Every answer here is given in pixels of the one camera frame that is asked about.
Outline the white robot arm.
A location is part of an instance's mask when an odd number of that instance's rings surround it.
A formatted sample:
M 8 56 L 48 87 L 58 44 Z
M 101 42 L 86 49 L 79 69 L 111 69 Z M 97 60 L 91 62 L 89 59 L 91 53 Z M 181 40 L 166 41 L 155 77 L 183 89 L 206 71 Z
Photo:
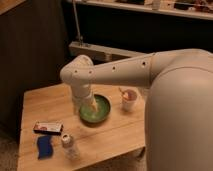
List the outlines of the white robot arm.
M 171 50 L 99 65 L 79 55 L 60 78 L 77 104 L 92 98 L 92 84 L 147 88 L 147 171 L 213 171 L 213 53 Z

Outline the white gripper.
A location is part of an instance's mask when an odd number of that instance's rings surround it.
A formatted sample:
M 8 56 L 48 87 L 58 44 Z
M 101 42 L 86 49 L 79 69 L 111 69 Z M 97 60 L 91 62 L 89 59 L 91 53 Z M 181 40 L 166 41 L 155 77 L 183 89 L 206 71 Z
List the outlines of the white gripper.
M 72 101 L 76 115 L 79 114 L 79 110 L 83 105 L 92 106 L 94 110 L 97 110 L 94 93 L 90 87 L 73 87 Z

